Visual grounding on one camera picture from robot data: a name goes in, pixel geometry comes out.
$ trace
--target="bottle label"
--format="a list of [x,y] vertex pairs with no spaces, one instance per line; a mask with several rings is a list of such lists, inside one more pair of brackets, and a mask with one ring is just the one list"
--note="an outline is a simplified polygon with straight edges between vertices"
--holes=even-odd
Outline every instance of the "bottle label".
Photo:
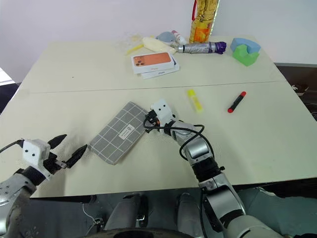
[[205,42],[209,39],[210,34],[209,28],[196,28],[194,35],[194,42]]

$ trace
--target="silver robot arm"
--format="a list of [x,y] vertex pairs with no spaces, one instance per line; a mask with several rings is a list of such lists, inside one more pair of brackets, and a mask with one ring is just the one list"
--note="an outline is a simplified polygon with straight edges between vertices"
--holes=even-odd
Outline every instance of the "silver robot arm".
[[56,159],[57,155],[50,150],[59,145],[65,136],[57,136],[47,143],[38,139],[18,140],[4,148],[20,145],[23,148],[23,159],[30,166],[19,169],[9,179],[0,183],[0,238],[22,237],[19,225],[23,209],[37,186],[45,179],[50,180],[58,170],[71,168],[83,156],[87,145],[76,150],[66,162]]
[[170,135],[181,147],[192,167],[199,188],[205,194],[203,205],[212,228],[228,238],[281,238],[258,219],[246,215],[244,205],[214,159],[208,140],[192,124],[175,120],[165,100],[151,106],[144,126]]

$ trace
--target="white wall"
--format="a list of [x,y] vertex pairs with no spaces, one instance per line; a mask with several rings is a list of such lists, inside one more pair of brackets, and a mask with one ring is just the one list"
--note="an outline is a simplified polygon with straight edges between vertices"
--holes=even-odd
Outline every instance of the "white wall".
[[[189,36],[193,2],[1,0],[0,67],[21,82],[51,41],[114,40],[173,29]],[[275,62],[317,64],[316,9],[315,0],[222,0],[213,33],[254,35]]]

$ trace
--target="marker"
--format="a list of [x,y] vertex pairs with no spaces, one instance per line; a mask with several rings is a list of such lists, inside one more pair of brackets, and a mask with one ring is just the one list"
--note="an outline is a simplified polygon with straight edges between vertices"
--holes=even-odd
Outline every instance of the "marker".
[[239,97],[237,97],[237,99],[233,102],[233,104],[231,105],[231,107],[228,109],[229,113],[233,113],[233,111],[235,110],[235,108],[238,106],[238,104],[241,102],[241,100],[244,98],[244,96],[247,93],[245,91],[243,91]]

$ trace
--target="orange phone box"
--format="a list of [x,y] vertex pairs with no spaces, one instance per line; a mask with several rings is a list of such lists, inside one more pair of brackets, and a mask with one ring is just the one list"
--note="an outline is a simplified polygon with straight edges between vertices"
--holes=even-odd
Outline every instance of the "orange phone box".
[[131,56],[131,62],[134,73],[147,73],[174,68],[173,57],[168,52]]

